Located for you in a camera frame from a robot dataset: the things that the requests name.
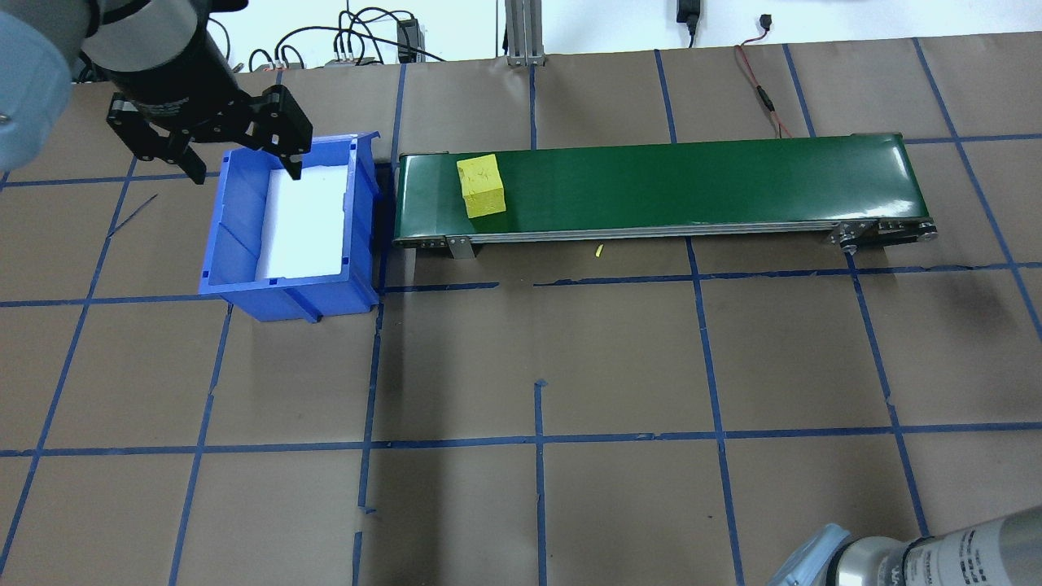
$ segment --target electrical connector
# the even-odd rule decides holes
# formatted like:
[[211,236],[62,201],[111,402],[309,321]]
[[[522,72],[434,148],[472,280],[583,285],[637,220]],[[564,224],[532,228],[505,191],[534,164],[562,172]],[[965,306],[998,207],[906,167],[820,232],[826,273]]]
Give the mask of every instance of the electrical connector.
[[702,0],[677,0],[676,22],[686,23],[692,36],[698,28],[698,19],[702,16]]

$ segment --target metal post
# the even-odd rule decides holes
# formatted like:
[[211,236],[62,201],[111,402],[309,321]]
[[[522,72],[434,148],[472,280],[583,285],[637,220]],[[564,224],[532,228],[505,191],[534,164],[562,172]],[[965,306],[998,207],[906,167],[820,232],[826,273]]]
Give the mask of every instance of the metal post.
[[543,1],[505,0],[506,63],[511,67],[543,65]]

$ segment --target yellow foam cube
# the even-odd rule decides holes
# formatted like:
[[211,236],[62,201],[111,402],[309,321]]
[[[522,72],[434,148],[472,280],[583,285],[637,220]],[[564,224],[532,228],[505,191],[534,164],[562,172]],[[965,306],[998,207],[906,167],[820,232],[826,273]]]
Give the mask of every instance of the yellow foam cube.
[[463,200],[467,203],[467,217],[478,218],[506,211],[503,198],[503,180],[495,154],[456,162]]

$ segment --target black cable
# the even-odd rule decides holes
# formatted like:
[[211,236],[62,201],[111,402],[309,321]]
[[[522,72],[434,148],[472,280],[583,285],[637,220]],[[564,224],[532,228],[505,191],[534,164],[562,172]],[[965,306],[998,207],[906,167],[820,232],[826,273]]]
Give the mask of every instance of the black cable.
[[[278,43],[275,44],[275,48],[276,49],[281,48],[282,44],[286,43],[287,40],[289,40],[291,36],[293,36],[294,34],[300,33],[300,32],[305,32],[307,30],[333,30],[333,31],[340,32],[340,31],[342,31],[344,29],[338,28],[336,26],[320,26],[320,25],[303,26],[303,27],[300,27],[300,28],[298,28],[296,30],[291,30],[290,32],[286,33],[286,35],[282,36],[281,39],[279,39]],[[403,49],[410,49],[412,51],[420,53],[421,55],[426,55],[426,56],[428,56],[428,57],[430,57],[430,58],[432,58],[435,60],[439,60],[439,62],[444,62],[445,60],[442,57],[439,57],[438,55],[436,55],[433,53],[428,53],[427,51],[424,51],[422,49],[417,49],[416,47],[412,47],[410,45],[402,45],[401,43],[395,43],[394,41],[388,41],[387,39],[381,39],[379,36],[373,36],[371,34],[365,34],[365,33],[358,32],[357,30],[349,30],[347,32],[350,32],[351,34],[354,34],[355,36],[361,36],[363,39],[371,39],[373,41],[379,41],[380,43],[387,43],[388,45],[394,45],[395,47],[401,47]]]
[[228,29],[225,28],[223,24],[215,20],[213,17],[208,18],[207,20],[209,20],[209,22],[216,24],[217,26],[221,27],[221,30],[224,31],[224,43],[225,43],[224,60],[228,60],[229,58],[231,58],[231,35],[228,34]]
[[[365,28],[365,29],[366,29],[366,32],[367,32],[367,33],[368,33],[368,34],[369,34],[370,36],[372,36],[372,34],[373,34],[373,31],[372,31],[372,30],[371,30],[371,29],[369,28],[369,24],[367,24],[366,22],[364,22],[364,21],[363,21],[363,20],[361,19],[361,15],[362,15],[362,13],[361,13],[361,11],[359,11],[359,13],[357,13],[357,14],[352,14],[352,13],[350,13],[350,11],[348,11],[348,10],[343,10],[343,11],[341,11],[341,13],[340,13],[340,15],[338,15],[338,17],[337,17],[337,25],[338,25],[338,26],[339,26],[340,28],[344,28],[344,15],[347,15],[348,17],[350,17],[350,18],[351,18],[351,22],[350,22],[350,24],[348,24],[348,25],[347,25],[347,30],[348,30],[348,32],[350,32],[351,30],[353,30],[353,29],[354,29],[354,23],[355,23],[355,22],[357,22],[357,23],[362,24],[363,28]],[[338,33],[337,33],[337,40],[339,40],[339,43],[340,43],[340,49],[341,49],[341,52],[344,52],[344,36],[343,36],[343,33],[342,33],[342,32],[338,32]],[[377,45],[376,43],[373,43],[373,47],[374,47],[374,48],[376,49],[376,60],[378,60],[378,62],[380,62],[380,63],[382,64],[382,63],[383,63],[383,53],[381,53],[381,52],[380,52],[380,46],[379,46],[379,45]],[[352,50],[352,48],[351,48],[351,35],[350,35],[350,34],[348,34],[348,35],[347,35],[347,49],[348,49],[349,51],[351,51],[351,50]],[[361,64],[361,63],[362,63],[362,57],[364,57],[364,56],[365,56],[365,54],[366,54],[366,42],[365,42],[365,41],[363,41],[363,42],[362,42],[362,55],[361,55],[361,56],[358,56],[358,60],[357,60],[357,62],[355,62],[355,63],[357,63],[357,64]]]
[[250,72],[253,72],[253,57],[255,57],[257,55],[257,53],[260,53],[262,55],[264,55],[264,57],[266,59],[268,59],[268,63],[271,64],[274,67],[275,60],[271,58],[271,55],[268,54],[268,51],[265,51],[264,49],[253,49],[253,52],[250,53],[250,58],[249,58],[249,60],[246,64],[246,65],[249,66]]
[[286,57],[287,49],[290,49],[294,53],[297,53],[297,60],[300,62],[300,69],[307,69],[306,67],[304,67],[304,56],[300,54],[300,51],[298,51],[296,47],[294,47],[293,45],[282,45],[282,63],[286,64],[287,69],[290,68],[290,59]]

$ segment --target green conveyor belt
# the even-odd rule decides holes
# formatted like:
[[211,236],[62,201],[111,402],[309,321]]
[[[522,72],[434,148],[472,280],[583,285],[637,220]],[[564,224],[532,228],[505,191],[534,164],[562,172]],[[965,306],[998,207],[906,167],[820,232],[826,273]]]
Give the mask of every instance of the green conveyor belt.
[[929,216],[899,135],[497,152],[506,212],[468,219],[455,163],[401,158],[395,242],[829,229]]

